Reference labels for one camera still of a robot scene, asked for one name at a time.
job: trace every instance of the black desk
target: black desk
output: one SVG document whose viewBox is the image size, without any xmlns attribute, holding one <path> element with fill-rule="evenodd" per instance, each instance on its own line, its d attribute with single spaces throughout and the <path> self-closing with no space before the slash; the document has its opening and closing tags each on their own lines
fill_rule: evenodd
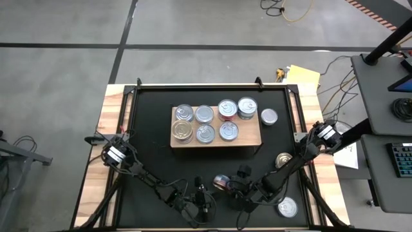
<svg viewBox="0 0 412 232">
<path fill-rule="evenodd" d="M 360 141 L 382 210 L 386 213 L 412 213 L 412 179 L 396 176 L 385 147 L 390 142 L 411 142 L 412 137 L 363 135 Z"/>
</svg>

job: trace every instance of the wooden table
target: wooden table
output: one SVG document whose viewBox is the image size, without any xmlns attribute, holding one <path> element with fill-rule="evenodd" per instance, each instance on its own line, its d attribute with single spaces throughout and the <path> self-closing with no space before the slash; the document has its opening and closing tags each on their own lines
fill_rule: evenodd
<svg viewBox="0 0 412 232">
<path fill-rule="evenodd" d="M 100 113 L 100 119 L 98 121 L 98 131 L 103 134 L 116 133 L 116 126 L 120 114 L 120 105 L 122 102 L 124 86 L 124 84 L 110 84 L 106 89 L 103 107 Z M 306 123 L 306 125 L 303 126 L 306 126 L 307 131 L 309 131 L 316 121 L 323 121 L 321 108 L 319 106 L 319 101 L 317 99 L 316 86 L 310 83 L 299 84 L 299 96 Z M 300 131 L 302 125 L 300 125 L 299 123 L 295 99 L 292 94 L 290 95 L 290 97 L 292 108 L 294 111 L 295 125 L 297 131 Z M 124 128 L 127 127 L 130 105 L 131 99 L 127 101 L 123 125 Z M 102 146 L 93 147 L 90 158 L 92 159 L 93 157 L 100 155 L 101 150 Z M 349 218 L 346 211 L 346 206 L 341 191 L 341 185 L 339 184 L 339 179 L 335 169 L 333 157 L 331 155 L 321 154 L 314 160 L 314 163 L 323 199 L 325 199 L 325 201 L 328 203 L 331 209 L 343 222 L 349 224 Z M 100 161 L 100 159 L 93 161 L 88 166 L 86 179 L 84 181 L 81 193 L 80 204 L 76 214 L 75 226 L 80 226 L 83 223 L 85 223 L 85 221 L 87 221 L 89 216 L 92 214 L 92 212 L 96 209 L 96 207 L 102 200 L 106 188 L 108 171 L 109 168 L 105 167 L 103 163 Z M 108 219 L 106 220 L 108 226 L 110 225 L 111 218 L 113 216 L 114 201 L 115 197 L 112 198 L 111 203 L 109 205 Z M 310 202 L 312 207 L 312 213 L 314 215 L 314 222 L 315 224 L 319 224 L 317 206 L 311 195 Z"/>
</svg>

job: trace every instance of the keyboard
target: keyboard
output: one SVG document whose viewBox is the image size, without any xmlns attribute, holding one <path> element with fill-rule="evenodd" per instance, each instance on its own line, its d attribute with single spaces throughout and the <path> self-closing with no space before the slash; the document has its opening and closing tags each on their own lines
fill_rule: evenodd
<svg viewBox="0 0 412 232">
<path fill-rule="evenodd" d="M 412 177 L 412 143 L 386 145 L 397 177 Z"/>
</svg>

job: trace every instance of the concrete floor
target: concrete floor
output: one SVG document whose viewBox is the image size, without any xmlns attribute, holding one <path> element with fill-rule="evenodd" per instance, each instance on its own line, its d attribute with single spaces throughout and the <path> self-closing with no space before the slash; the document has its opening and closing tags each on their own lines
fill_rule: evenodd
<svg viewBox="0 0 412 232">
<path fill-rule="evenodd" d="M 0 43 L 119 43 L 131 0 L 0 0 Z M 289 0 L 287 14 L 307 5 Z M 316 0 L 298 23 L 272 18 L 250 0 L 140 0 L 129 44 L 248 44 L 376 46 L 391 32 L 344 0 Z M 50 167 L 33 165 L 14 229 L 67 229 L 77 200 L 116 50 L 0 48 L 0 128 L 13 141 L 32 135 Z M 348 52 L 126 50 L 116 83 L 273 81 L 291 64 L 323 72 Z M 331 66 L 321 90 L 339 84 L 349 59 Z M 331 92 L 319 96 L 323 107 Z M 339 120 L 366 118 L 361 97 L 342 108 Z M 411 231 L 411 215 L 370 209 L 368 185 L 342 181 L 351 223 L 357 227 Z"/>
</svg>

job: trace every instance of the black pole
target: black pole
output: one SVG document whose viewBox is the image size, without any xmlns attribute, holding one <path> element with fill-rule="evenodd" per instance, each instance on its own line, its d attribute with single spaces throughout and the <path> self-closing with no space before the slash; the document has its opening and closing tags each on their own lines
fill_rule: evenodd
<svg viewBox="0 0 412 232">
<path fill-rule="evenodd" d="M 410 17 L 402 26 L 395 30 L 388 38 L 377 46 L 363 60 L 368 65 L 375 65 L 380 57 L 390 51 L 401 39 L 412 31 L 412 17 Z"/>
</svg>

